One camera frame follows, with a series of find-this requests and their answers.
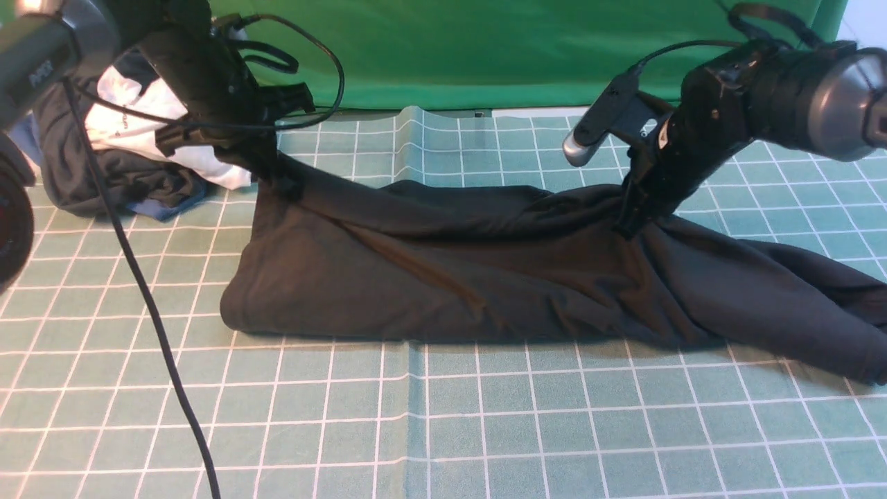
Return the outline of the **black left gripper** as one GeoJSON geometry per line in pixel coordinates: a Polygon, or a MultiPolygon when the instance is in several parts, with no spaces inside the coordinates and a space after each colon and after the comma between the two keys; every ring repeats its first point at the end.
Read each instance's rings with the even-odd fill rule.
{"type": "Polygon", "coordinates": [[[139,44],[140,53],[186,108],[184,124],[168,124],[155,132],[155,144],[171,157],[186,146],[210,146],[218,160],[269,174],[270,186],[289,202],[302,196],[297,161],[279,156],[275,132],[279,119],[296,111],[315,111],[306,83],[258,85],[239,48],[267,48],[262,42],[232,42],[201,37],[185,28],[152,33],[139,44]]]}

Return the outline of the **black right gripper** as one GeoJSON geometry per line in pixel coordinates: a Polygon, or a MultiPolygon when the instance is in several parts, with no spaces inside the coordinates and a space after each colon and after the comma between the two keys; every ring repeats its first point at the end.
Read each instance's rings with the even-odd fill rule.
{"type": "Polygon", "coordinates": [[[613,231],[631,240],[649,223],[671,215],[750,143],[743,123],[710,114],[672,114],[631,162],[613,231]]]}

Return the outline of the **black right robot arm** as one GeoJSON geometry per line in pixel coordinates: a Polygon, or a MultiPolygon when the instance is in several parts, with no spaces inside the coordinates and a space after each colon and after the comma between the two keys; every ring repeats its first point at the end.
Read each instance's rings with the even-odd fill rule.
{"type": "Polygon", "coordinates": [[[631,146],[615,231],[631,239],[668,217],[756,141],[841,162],[885,148],[885,50],[758,39],[692,69],[679,104],[661,108],[651,136],[631,146]]]}

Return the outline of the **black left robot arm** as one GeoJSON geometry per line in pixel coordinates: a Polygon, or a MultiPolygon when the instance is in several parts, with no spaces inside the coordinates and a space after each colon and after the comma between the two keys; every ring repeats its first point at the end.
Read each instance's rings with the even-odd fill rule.
{"type": "Polygon", "coordinates": [[[20,10],[2,28],[2,130],[58,83],[99,77],[137,49],[186,108],[181,118],[162,118],[159,152],[212,146],[220,161],[297,197],[301,178],[278,158],[272,137],[276,120],[312,112],[313,96],[304,83],[258,85],[240,51],[270,47],[236,33],[261,19],[216,18],[207,1],[44,1],[20,10]]]}

